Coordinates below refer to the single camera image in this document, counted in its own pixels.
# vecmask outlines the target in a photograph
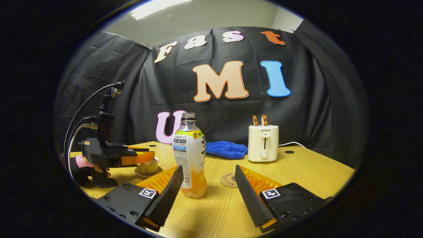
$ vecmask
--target cork coaster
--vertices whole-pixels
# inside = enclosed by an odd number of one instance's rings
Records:
[[[224,174],[220,177],[220,183],[226,187],[237,188],[235,173]]]

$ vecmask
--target letter m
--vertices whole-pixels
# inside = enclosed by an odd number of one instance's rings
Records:
[[[225,84],[228,85],[225,97],[230,99],[248,97],[248,91],[245,90],[242,81],[241,67],[243,65],[241,61],[228,61],[223,66],[220,75],[217,75],[208,64],[194,67],[192,71],[197,73],[197,95],[194,96],[194,101],[205,102],[210,100],[211,95],[207,93],[207,86],[213,95],[219,99],[222,96]]]

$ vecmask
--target pink glove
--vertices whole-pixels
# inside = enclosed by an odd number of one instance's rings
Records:
[[[82,155],[78,155],[75,157],[75,161],[78,165],[78,168],[83,168],[83,167],[91,167],[94,168],[97,172],[102,173],[103,170],[100,168],[100,166],[96,165],[96,164],[92,164],[90,162],[88,162],[84,156]]]

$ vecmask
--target black cable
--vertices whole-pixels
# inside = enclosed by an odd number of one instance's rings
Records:
[[[86,118],[83,118],[83,119],[81,119],[75,126],[74,126],[74,128],[73,128],[73,130],[72,130],[72,132],[71,132],[71,134],[70,134],[70,137],[72,138],[72,135],[75,133],[75,130],[78,128],[78,126],[79,125],[81,125],[81,124],[83,124],[83,122],[85,121],[85,120],[88,120],[88,122],[90,122],[90,118],[89,117],[86,117]],[[66,152],[69,150],[69,147],[70,147],[71,145],[70,144],[68,144],[67,145],[67,148],[66,148]],[[67,153],[65,153],[65,158],[64,158],[64,160],[65,160],[65,164],[66,164],[66,166],[68,166],[68,156],[67,156]]]
[[[72,123],[74,122],[74,120],[75,120],[75,118],[78,116],[78,114],[79,114],[79,112],[81,111],[81,109],[85,106],[85,104],[92,98],[92,97],[94,97],[97,93],[99,93],[101,90],[103,90],[103,89],[105,89],[105,88],[108,88],[108,87],[111,87],[111,86],[114,86],[115,84],[110,84],[110,85],[107,85],[107,86],[104,86],[104,87],[102,87],[101,89],[99,89],[99,90],[97,90],[93,95],[91,95],[87,100],[85,100],[85,102],[80,106],[80,108],[77,110],[77,112],[75,113],[75,115],[74,115],[74,117],[72,118],[72,120],[71,120],[71,123],[69,124],[69,127],[68,127],[68,130],[66,131],[66,135],[65,135],[65,142],[64,142],[64,145],[63,145],[63,154],[64,154],[64,157],[65,157],[65,160],[66,160],[66,158],[67,158],[67,149],[68,149],[68,147],[69,146],[67,146],[67,141],[68,141],[68,134],[69,134],[69,131],[70,131],[70,129],[71,129],[71,127],[72,127]]]

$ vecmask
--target teacup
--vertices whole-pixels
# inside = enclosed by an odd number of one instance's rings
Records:
[[[153,160],[148,162],[139,163],[137,170],[141,175],[149,176],[153,175],[159,167],[159,158],[154,157]]]

